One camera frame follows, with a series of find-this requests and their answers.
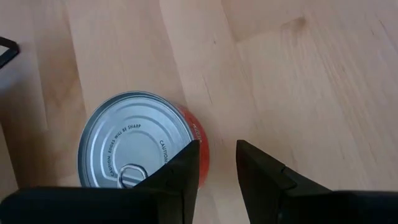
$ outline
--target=wooden surface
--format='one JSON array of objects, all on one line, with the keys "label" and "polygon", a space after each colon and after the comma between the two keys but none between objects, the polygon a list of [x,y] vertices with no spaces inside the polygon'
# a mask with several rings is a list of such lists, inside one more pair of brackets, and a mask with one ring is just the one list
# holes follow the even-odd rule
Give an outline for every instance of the wooden surface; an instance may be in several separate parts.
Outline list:
[{"label": "wooden surface", "polygon": [[0,201],[18,189],[14,169],[8,153],[6,139],[0,125]]},{"label": "wooden surface", "polygon": [[210,141],[195,223],[247,223],[245,139],[331,189],[398,190],[395,0],[0,0],[22,53],[0,71],[19,185],[79,185],[76,149],[105,99],[186,105]]}]

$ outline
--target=can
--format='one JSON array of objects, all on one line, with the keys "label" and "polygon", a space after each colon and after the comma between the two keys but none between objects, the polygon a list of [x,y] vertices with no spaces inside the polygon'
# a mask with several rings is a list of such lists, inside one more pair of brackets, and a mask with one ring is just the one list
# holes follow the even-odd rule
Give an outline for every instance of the can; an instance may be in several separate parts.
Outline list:
[{"label": "can", "polygon": [[80,183],[133,187],[194,139],[200,142],[201,186],[209,169],[209,146],[196,117],[152,93],[121,93],[100,105],[83,129],[78,148]]}]

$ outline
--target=pull tab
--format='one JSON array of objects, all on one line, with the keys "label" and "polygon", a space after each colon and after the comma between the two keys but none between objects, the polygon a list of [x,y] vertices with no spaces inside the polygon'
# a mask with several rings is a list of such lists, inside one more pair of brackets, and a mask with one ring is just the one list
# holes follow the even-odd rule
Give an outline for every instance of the pull tab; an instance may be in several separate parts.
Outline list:
[{"label": "pull tab", "polygon": [[118,188],[122,188],[122,189],[127,188],[127,186],[123,183],[123,174],[129,169],[139,171],[144,179],[146,179],[148,177],[147,171],[142,166],[137,165],[137,164],[126,164],[126,165],[122,166],[122,168],[120,168],[120,170],[119,170]]}]

